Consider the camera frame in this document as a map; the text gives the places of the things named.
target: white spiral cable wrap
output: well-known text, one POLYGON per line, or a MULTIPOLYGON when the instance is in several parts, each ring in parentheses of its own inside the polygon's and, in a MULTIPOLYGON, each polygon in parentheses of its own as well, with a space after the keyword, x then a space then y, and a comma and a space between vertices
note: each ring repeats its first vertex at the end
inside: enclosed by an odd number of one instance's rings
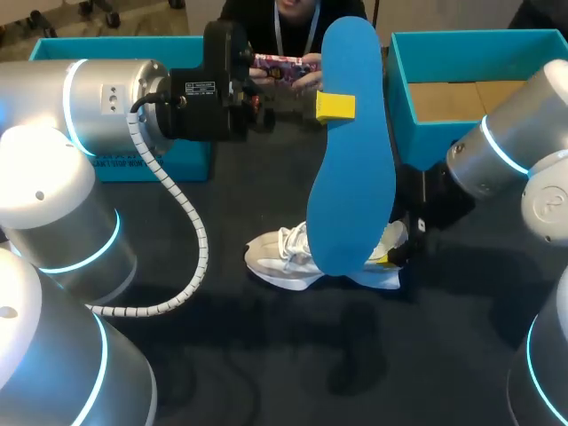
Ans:
POLYGON ((162 166, 156 161, 144 138, 140 134, 140 124, 138 122, 138 113, 130 113, 127 116, 128 127, 130 130, 130 135, 132 136, 132 141, 138 153, 148 166, 148 168, 154 173, 158 180, 166 187, 166 189, 174 196, 179 205, 184 209, 185 213, 189 216, 192 221, 195 232, 197 233, 197 241, 199 243, 199 261, 197 263, 197 268, 195 269, 195 274, 193 278, 189 281, 187 287, 179 293, 177 296, 171 298, 169 301, 163 304, 157 304, 154 306, 148 306, 144 308, 123 308, 123 307, 110 307, 110 306, 91 306, 87 304, 86 306, 91 309, 94 313, 98 315, 104 315, 107 317, 152 317, 154 315, 160 315, 162 313, 171 311, 177 308, 179 305, 183 304, 193 292, 200 286, 205 272, 207 271, 207 263, 209 261, 209 244, 207 241, 207 234, 205 233, 205 227, 201 218, 195 211, 192 203, 187 200, 187 197, 181 192, 178 186, 173 180, 168 176, 168 173, 164 171, 162 166))

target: hand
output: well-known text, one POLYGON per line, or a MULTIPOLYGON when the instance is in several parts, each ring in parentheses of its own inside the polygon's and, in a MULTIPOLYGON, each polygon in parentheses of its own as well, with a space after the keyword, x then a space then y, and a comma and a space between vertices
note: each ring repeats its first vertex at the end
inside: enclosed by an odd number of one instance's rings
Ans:
MULTIPOLYGON (((320 53, 308 53, 302 58, 302 62, 304 64, 318 64, 321 66, 321 54, 320 53)), ((323 78, 323 74, 321 71, 314 71, 313 73, 309 73, 305 75, 301 79, 297 80, 292 84, 292 89, 295 91, 304 91, 304 90, 316 90, 322 91, 323 90, 323 82, 321 79, 323 78)))
POLYGON ((250 79, 259 86, 274 85, 274 79, 269 77, 266 71, 260 68, 251 68, 248 71, 250 79))

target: white sneaker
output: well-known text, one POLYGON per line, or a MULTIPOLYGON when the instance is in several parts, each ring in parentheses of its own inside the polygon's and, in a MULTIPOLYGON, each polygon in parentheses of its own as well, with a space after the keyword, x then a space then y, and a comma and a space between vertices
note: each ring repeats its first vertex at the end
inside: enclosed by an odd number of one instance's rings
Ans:
MULTIPOLYGON (((400 247, 407 240, 408 232, 402 222, 388 224, 363 270, 349 278, 370 288, 400 288, 400 268, 388 264, 385 257, 389 250, 400 247)), ((292 229, 280 228, 278 232, 260 235, 247 246, 247 267, 277 287, 301 291, 325 275, 313 262, 305 222, 292 229)))

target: smartphone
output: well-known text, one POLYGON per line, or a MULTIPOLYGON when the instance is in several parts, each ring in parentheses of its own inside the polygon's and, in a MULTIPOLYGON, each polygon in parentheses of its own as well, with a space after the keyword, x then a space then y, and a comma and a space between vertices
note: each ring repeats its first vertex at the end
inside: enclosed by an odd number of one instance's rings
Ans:
POLYGON ((255 55, 253 67, 263 69, 277 84, 287 86, 320 69, 318 64, 304 64, 302 58, 263 54, 255 55))

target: shoe insole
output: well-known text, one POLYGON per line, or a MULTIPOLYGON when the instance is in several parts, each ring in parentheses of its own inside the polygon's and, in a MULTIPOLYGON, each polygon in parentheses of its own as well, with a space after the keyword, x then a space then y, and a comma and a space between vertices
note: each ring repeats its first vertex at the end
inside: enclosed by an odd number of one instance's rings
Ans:
POLYGON ((361 271, 389 222, 396 176, 375 29, 346 17, 322 46, 324 92, 354 95, 354 120, 327 124, 327 151, 313 183, 307 232, 315 264, 328 275, 361 271))

